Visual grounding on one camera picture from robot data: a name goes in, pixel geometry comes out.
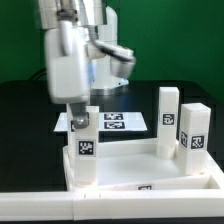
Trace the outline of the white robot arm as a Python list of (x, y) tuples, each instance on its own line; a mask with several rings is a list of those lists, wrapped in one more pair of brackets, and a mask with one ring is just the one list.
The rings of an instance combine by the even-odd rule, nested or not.
[(133, 51), (103, 41), (96, 28), (106, 24), (102, 0), (35, 0), (41, 28), (45, 31), (45, 63), (48, 91), (55, 104), (66, 104), (77, 129), (89, 125), (87, 106), (97, 78), (94, 60), (107, 56), (109, 73), (130, 76)]

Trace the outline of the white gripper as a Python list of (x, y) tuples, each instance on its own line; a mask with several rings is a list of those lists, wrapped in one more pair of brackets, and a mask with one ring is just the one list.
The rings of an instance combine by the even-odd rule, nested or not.
[(59, 27), (45, 35), (45, 56), (48, 89), (56, 104), (72, 104), (71, 112), (76, 129), (89, 125), (86, 104), (89, 98), (86, 42), (81, 30), (70, 21), (62, 20)]

